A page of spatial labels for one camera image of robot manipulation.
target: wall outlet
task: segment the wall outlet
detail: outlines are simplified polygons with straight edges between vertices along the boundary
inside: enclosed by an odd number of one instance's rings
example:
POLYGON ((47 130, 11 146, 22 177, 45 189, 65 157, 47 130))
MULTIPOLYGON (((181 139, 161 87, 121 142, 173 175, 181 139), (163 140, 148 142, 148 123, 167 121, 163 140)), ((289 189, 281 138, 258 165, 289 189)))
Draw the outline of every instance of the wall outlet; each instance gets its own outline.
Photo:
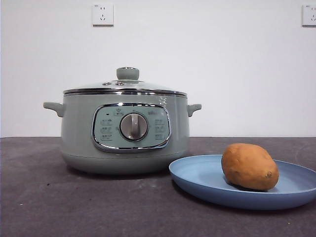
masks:
POLYGON ((114 25, 114 5, 112 3, 95 4, 92 6, 93 26, 114 25))
POLYGON ((316 5, 303 5, 302 26, 316 26, 316 5))

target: pot body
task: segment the pot body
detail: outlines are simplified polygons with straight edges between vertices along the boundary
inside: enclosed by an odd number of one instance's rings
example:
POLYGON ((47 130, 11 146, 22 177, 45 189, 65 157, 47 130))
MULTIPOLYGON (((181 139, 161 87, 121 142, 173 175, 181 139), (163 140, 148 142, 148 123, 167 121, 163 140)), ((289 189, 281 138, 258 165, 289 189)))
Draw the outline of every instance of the pot body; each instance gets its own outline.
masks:
POLYGON ((78 170, 103 174, 135 174, 166 168, 184 157, 189 148, 188 104, 185 96, 143 94, 65 95, 61 152, 65 162, 78 170), (109 104, 146 103, 163 107, 169 118, 170 137, 162 148, 141 152, 104 151, 93 138, 98 108, 109 104))

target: plate rim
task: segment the plate rim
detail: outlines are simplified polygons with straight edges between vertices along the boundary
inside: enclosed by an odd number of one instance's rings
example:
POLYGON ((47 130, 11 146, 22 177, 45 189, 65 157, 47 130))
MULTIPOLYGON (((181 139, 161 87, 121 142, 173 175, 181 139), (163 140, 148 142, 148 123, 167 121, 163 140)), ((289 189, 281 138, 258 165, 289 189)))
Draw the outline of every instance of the plate rim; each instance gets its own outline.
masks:
MULTIPOLYGON (((203 186, 203 187, 206 187, 206 188, 209 188, 209 189, 216 189, 216 190, 221 190, 221 191, 227 191, 227 192, 236 192, 236 193, 247 193, 247 194, 257 194, 257 195, 292 195, 292 194, 303 194, 303 193, 309 193, 309 192, 313 192, 313 191, 316 191, 316 186, 312 189, 307 189, 307 190, 303 190, 303 191, 295 191, 295 192, 290 192, 290 193, 267 193, 267 192, 254 192, 254 191, 243 191, 243 190, 233 190, 233 189, 225 189, 225 188, 217 188, 217 187, 212 187, 212 186, 207 186, 207 185, 203 185, 203 184, 199 184, 199 183, 195 183, 195 182, 192 182, 190 180, 187 180, 187 179, 184 179, 178 175, 176 175, 174 172, 172 172, 171 170, 171 166, 174 165, 174 163, 182 160, 182 159, 187 159, 187 158, 193 158, 193 157, 213 157, 213 156, 222 156, 223 154, 211 154, 211 155, 197 155, 197 156, 190 156, 190 157, 183 157, 183 158, 180 158, 180 159, 177 159, 177 160, 174 160, 172 163, 169 164, 169 171, 172 175, 175 175, 177 178, 179 179, 182 179, 186 182, 189 182, 191 184, 194 184, 194 185, 199 185, 199 186, 203 186)), ((309 169, 307 167, 304 167, 304 166, 301 166, 301 165, 298 165, 298 164, 293 164, 293 163, 290 163, 290 162, 286 162, 286 161, 282 161, 282 160, 277 160, 277 159, 273 159, 274 161, 278 161, 278 162, 282 162, 282 163, 286 163, 286 164, 289 164, 289 165, 294 165, 294 166, 298 166, 300 168, 303 168, 303 169, 307 169, 311 172, 313 172, 315 175, 316 175, 316 171, 312 170, 312 169, 309 169)))

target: potato skin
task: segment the potato skin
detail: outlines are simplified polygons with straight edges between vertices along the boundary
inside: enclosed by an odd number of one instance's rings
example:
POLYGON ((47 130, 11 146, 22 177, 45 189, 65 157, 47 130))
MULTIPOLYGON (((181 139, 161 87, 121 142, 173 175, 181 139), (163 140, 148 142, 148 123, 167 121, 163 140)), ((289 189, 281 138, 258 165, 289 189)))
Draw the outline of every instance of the potato skin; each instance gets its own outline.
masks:
POLYGON ((222 156, 222 169, 233 184, 249 189, 268 190, 278 181, 277 164, 260 146, 234 143, 226 147, 222 156))

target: control panel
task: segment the control panel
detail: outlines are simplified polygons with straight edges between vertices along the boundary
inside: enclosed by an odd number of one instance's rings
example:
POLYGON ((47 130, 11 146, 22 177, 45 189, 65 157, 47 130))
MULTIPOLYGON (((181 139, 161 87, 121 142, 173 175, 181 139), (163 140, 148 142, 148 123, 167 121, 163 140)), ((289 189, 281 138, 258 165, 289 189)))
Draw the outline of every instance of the control panel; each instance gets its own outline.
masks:
POLYGON ((140 152, 162 148, 171 134, 169 114, 161 105, 107 104, 93 118, 92 140, 108 152, 140 152))

